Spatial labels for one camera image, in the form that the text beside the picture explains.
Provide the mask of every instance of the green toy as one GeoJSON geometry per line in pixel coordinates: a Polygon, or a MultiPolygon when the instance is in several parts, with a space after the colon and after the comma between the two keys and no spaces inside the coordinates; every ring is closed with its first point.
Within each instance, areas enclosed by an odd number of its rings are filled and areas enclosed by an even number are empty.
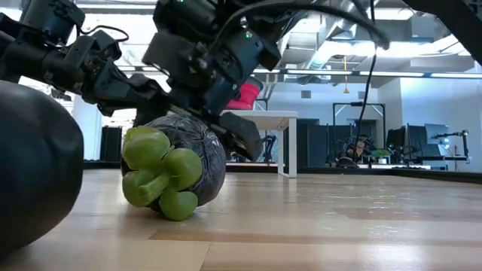
{"type": "Polygon", "coordinates": [[[203,174],[199,156],[188,148],[171,146],[167,136],[152,127],[129,129],[122,157],[135,171],[122,180],[127,201],[135,207],[147,207],[157,198],[166,218],[182,221],[197,207],[196,194],[183,191],[203,174]]]}

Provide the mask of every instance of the pink object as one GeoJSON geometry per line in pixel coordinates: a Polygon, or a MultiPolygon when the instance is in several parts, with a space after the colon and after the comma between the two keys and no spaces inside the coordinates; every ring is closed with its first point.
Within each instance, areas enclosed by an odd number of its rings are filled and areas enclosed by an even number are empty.
{"type": "Polygon", "coordinates": [[[240,98],[239,101],[231,100],[227,104],[228,109],[237,110],[252,110],[256,99],[259,95],[259,88],[254,84],[243,84],[239,89],[240,98]]]}

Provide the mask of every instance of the desk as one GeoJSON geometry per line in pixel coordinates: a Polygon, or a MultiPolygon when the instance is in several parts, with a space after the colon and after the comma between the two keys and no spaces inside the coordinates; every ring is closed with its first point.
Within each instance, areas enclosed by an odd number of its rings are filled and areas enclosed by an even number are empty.
{"type": "Polygon", "coordinates": [[[278,136],[278,173],[289,178],[296,178],[297,176],[297,139],[296,139],[296,119],[298,113],[296,111],[252,111],[252,110],[227,110],[246,120],[251,120],[256,123],[260,130],[276,130],[278,136]],[[285,162],[284,156],[284,140],[283,131],[288,128],[289,142],[288,142],[288,174],[284,173],[283,164],[285,162]]]}
{"type": "Polygon", "coordinates": [[[424,166],[431,166],[432,168],[440,168],[449,170],[448,162],[467,162],[468,158],[464,156],[430,156],[417,157],[418,163],[424,166]]]}
{"type": "Polygon", "coordinates": [[[358,165],[360,169],[400,169],[400,168],[407,168],[407,169],[432,169],[430,166],[421,166],[421,165],[382,165],[382,164],[373,164],[373,165],[358,165]]]}

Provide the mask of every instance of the table leg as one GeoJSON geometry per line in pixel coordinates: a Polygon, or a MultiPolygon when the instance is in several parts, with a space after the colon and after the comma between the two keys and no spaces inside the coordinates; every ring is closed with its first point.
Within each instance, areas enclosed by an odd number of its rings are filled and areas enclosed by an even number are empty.
{"type": "Polygon", "coordinates": [[[289,158],[289,178],[296,178],[297,176],[297,139],[296,139],[296,118],[290,117],[288,126],[288,158],[289,158]]]}
{"type": "Polygon", "coordinates": [[[278,174],[285,174],[285,153],[283,146],[283,131],[278,131],[278,174]]]}

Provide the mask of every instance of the wooden floor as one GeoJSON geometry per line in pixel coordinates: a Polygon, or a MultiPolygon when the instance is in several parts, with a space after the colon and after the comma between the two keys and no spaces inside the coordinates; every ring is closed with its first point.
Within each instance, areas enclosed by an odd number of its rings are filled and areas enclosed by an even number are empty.
{"type": "Polygon", "coordinates": [[[120,180],[86,171],[72,213],[0,270],[482,270],[480,185],[235,174],[176,223],[127,205],[120,180]]]}

